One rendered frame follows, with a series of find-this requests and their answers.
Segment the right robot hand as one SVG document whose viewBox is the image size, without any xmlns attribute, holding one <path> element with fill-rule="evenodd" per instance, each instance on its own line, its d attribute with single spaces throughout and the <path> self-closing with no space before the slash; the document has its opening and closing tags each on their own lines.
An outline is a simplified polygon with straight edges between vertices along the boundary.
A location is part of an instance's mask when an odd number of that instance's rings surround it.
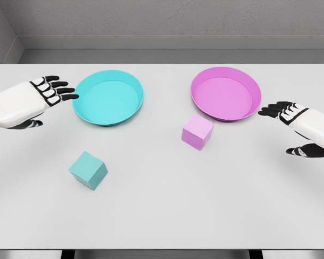
<svg viewBox="0 0 324 259">
<path fill-rule="evenodd" d="M 304 158 L 324 158 L 324 114 L 290 101 L 278 101 L 263 107 L 261 116 L 279 120 L 298 135 L 310 140 L 310 144 L 289 148 L 289 155 Z"/>
</svg>

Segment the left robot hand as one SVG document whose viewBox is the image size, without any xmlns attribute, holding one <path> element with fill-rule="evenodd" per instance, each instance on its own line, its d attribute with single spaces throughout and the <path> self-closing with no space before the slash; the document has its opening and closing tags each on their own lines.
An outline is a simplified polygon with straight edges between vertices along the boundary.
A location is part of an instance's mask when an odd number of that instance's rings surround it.
<svg viewBox="0 0 324 259">
<path fill-rule="evenodd" d="M 59 103 L 78 98 L 75 89 L 58 76 L 24 81 L 0 92 L 0 128 L 23 130 L 42 126 L 43 122 L 35 117 Z"/>
</svg>

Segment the cyan plate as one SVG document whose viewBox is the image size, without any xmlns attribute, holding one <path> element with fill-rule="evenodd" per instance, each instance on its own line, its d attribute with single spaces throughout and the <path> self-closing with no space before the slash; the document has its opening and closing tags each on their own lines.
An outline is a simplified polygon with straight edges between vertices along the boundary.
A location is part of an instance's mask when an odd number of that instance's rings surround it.
<svg viewBox="0 0 324 259">
<path fill-rule="evenodd" d="M 84 78 L 76 87 L 73 109 L 81 119 L 100 126 L 113 126 L 130 119 L 141 107 L 144 89 L 133 75 L 105 70 Z"/>
</svg>

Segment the pink plate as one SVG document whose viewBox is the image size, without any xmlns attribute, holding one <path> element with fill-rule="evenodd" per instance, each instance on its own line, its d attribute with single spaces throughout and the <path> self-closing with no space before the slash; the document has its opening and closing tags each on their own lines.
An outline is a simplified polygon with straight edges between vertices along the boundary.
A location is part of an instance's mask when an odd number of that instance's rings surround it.
<svg viewBox="0 0 324 259">
<path fill-rule="evenodd" d="M 237 121 L 254 114 L 262 93 L 258 83 L 232 67 L 211 67 L 192 80 L 191 98 L 196 107 L 219 121 Z"/>
</svg>

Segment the cyan block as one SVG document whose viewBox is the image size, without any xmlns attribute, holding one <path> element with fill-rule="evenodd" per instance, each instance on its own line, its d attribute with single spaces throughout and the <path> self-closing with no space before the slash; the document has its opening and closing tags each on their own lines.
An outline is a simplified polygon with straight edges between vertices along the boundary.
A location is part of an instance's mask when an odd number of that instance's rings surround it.
<svg viewBox="0 0 324 259">
<path fill-rule="evenodd" d="M 69 172 L 87 188 L 95 190 L 108 174 L 108 169 L 103 161 L 84 151 L 71 165 Z"/>
</svg>

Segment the pink block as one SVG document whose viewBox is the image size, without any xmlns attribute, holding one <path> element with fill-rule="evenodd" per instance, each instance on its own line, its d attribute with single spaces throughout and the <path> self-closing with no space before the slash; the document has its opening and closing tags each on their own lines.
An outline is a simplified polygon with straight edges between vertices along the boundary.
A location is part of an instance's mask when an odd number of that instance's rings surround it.
<svg viewBox="0 0 324 259">
<path fill-rule="evenodd" d="M 213 128 L 214 123 L 194 114 L 183 127 L 181 139 L 200 151 L 211 137 Z"/>
</svg>

